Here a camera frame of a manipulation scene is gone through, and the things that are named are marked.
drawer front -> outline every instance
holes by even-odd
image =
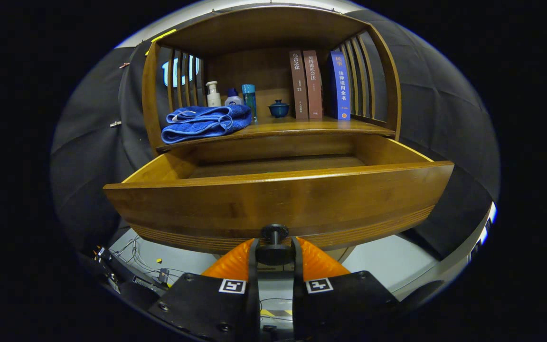
[[[395,234],[427,218],[453,163],[412,162],[109,184],[119,214],[147,240],[225,253],[282,223],[326,250]]]

open drawer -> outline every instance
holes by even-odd
[[[378,135],[265,136],[172,147],[104,191],[145,240],[224,254],[281,223],[330,251],[421,223],[452,171]]]

white bottle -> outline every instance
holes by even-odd
[[[227,100],[225,100],[225,106],[230,105],[243,105],[244,100],[237,96],[237,90],[233,87],[227,91]]]
[[[217,81],[211,81],[206,84],[208,87],[208,95],[206,95],[206,101],[209,107],[221,106],[221,95],[217,91]]]

brown book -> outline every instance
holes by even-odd
[[[318,59],[314,50],[304,51],[303,58],[308,84],[309,117],[310,119],[322,119],[322,78],[318,67]]]
[[[301,50],[289,52],[291,57],[292,88],[295,93],[295,117],[308,119],[308,87],[305,83]]]

black metal plate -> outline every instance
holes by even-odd
[[[293,289],[293,325],[295,338],[312,337],[315,341],[336,341],[358,333],[367,333],[386,324],[398,300],[368,271],[351,273],[319,281],[308,293],[306,283],[295,278]]]
[[[149,312],[192,335],[207,336],[213,341],[235,341],[237,320],[245,316],[250,284],[246,284],[244,294],[229,294],[219,292],[223,281],[185,273]]]

